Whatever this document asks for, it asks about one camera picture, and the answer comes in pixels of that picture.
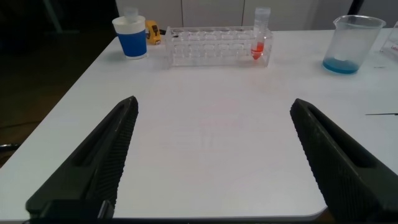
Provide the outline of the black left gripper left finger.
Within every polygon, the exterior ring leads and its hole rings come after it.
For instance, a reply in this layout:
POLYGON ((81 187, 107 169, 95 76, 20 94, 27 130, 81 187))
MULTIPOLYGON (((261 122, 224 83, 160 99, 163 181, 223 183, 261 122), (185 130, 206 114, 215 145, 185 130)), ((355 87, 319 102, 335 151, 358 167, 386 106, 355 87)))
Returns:
POLYGON ((25 204, 31 219, 112 218, 139 106, 120 101, 25 204))

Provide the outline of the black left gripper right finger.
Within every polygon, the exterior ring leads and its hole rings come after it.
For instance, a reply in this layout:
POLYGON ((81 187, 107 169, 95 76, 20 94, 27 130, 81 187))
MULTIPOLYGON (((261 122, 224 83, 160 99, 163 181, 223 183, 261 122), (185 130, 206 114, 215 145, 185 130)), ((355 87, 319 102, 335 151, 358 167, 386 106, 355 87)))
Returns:
POLYGON ((397 174, 311 103, 296 99, 290 116, 335 220, 397 223, 397 174))

